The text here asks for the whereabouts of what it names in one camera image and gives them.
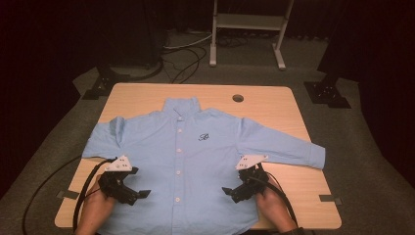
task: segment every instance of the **shirt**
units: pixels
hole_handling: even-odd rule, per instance
[[[258,220],[254,197],[235,204],[222,187],[242,184],[243,155],[322,168],[324,148],[217,109],[196,97],[166,99],[162,111],[98,123],[83,157],[126,155],[136,174],[125,186],[151,190],[134,206],[115,204],[101,234],[240,234]]]

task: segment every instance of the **human hand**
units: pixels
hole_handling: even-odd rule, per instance
[[[268,182],[281,190],[281,187],[273,179],[270,178]],[[287,206],[277,193],[266,187],[263,194],[257,193],[255,198],[259,211],[275,225],[280,233],[297,228],[287,211]]]
[[[101,190],[97,179],[91,189],[86,193],[83,202],[82,215],[76,228],[75,235],[95,235],[113,212],[116,199],[107,197]]]

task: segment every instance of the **white mounting plate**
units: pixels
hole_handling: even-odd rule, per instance
[[[235,166],[236,169],[247,169],[268,159],[266,155],[243,155]]]
[[[130,171],[132,170],[132,166],[128,160],[128,157],[122,155],[121,157],[117,158],[107,167],[105,167],[105,171]]]

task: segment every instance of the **gray carpet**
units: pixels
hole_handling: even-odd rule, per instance
[[[201,38],[176,33],[171,36],[170,45]],[[216,68],[208,66],[208,45],[205,44],[207,56],[185,83],[288,86],[293,90],[312,142],[327,150],[324,173],[332,194],[343,201],[338,206],[342,227],[317,230],[315,234],[415,234],[415,190],[382,157],[376,146],[360,111],[357,83],[346,79],[337,82],[351,109],[314,105],[308,97],[303,82],[320,81],[324,77],[325,74],[316,69],[327,42],[285,38],[281,49],[287,66],[285,71],[276,66],[271,42],[268,38],[249,38],[247,44],[240,47],[218,48]],[[165,63],[165,70],[140,82],[169,83],[170,77],[178,73],[174,67],[183,69],[196,59],[188,51],[163,57],[174,66]],[[129,74],[151,71],[117,70]],[[188,70],[178,79],[190,73]],[[73,83],[83,95],[97,76],[93,69]],[[53,171],[80,155],[106,100],[106,97],[79,100],[45,139],[0,201],[0,234],[23,234],[23,212],[32,194]],[[54,224],[62,201],[56,195],[68,188],[78,163],[76,160],[64,167],[39,191],[26,217],[27,234],[71,234],[70,230]]]

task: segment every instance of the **table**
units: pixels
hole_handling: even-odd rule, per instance
[[[293,92],[288,87],[118,83],[98,122],[108,122],[116,116],[133,118],[161,110],[165,98],[193,96],[199,99],[203,110],[216,108],[236,117],[249,117],[265,126],[310,140]],[[69,190],[80,192],[87,175],[99,161],[81,160]],[[299,226],[336,229],[342,225],[335,203],[320,201],[320,195],[331,195],[321,169],[270,163],[263,164],[263,167],[280,182],[292,203]],[[71,228],[75,205],[76,200],[64,198],[55,218],[58,227]],[[253,229],[273,228],[261,214],[259,217]]]
[[[288,20],[291,10],[294,5],[294,0],[289,0],[288,7],[284,16],[257,16],[257,15],[241,15],[241,14],[220,14],[217,12],[217,0],[213,4],[213,22],[211,30],[210,43],[210,59],[209,65],[216,66],[216,30],[218,27],[227,28],[245,28],[245,29],[260,29],[260,30],[275,30],[279,31],[278,41],[272,43],[275,59],[278,63],[278,68],[283,71],[286,69],[283,57],[281,55],[280,47],[284,38],[285,30],[287,28]]]

